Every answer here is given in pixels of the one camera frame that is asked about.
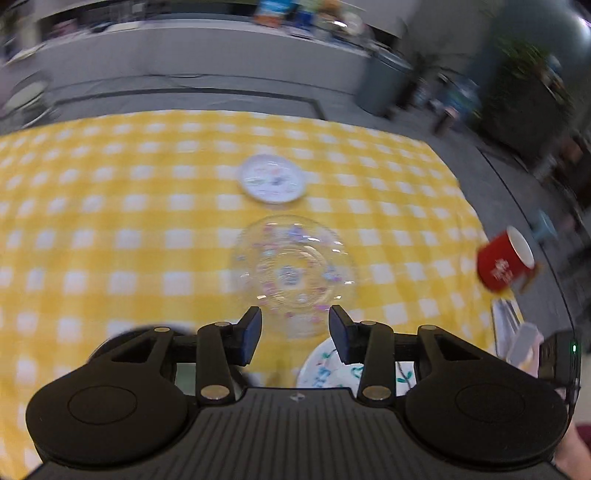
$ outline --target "red mug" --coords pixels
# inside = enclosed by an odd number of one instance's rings
[[[515,279],[526,275],[528,280],[523,290],[537,273],[527,240],[512,226],[480,249],[477,269],[482,283],[492,291],[504,290]]]

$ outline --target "metal screw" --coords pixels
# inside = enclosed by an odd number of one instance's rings
[[[223,385],[208,385],[201,389],[201,396],[208,400],[221,400],[229,394],[230,390]]]
[[[392,395],[390,389],[381,385],[372,385],[363,389],[363,396],[370,400],[386,400],[390,395]]]

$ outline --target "tablecloth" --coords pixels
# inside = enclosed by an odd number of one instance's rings
[[[273,153],[307,193],[270,207],[242,193],[239,165]],[[350,313],[398,332],[434,323],[494,351],[491,300],[475,273],[486,241],[444,162],[386,132],[247,112],[103,116],[0,139],[0,473],[38,462],[31,396],[139,325],[196,328],[239,317],[230,258],[240,232],[293,213],[334,229],[357,268]],[[263,335],[251,371],[293,385],[327,332]]]

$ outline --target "glass plate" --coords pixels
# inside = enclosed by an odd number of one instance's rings
[[[355,301],[355,268],[339,237],[292,215],[247,227],[233,256],[233,280],[245,305],[263,310],[264,328],[289,337],[327,330],[328,310]]]

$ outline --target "decorated plate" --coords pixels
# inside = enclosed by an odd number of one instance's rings
[[[247,194],[265,203],[293,202],[306,191],[301,168],[276,155],[260,154],[247,158],[239,178]]]
[[[297,378],[297,388],[348,387],[357,395],[362,364],[345,365],[340,361],[332,338],[327,338],[307,358]],[[413,362],[396,362],[396,395],[406,394],[417,381]]]

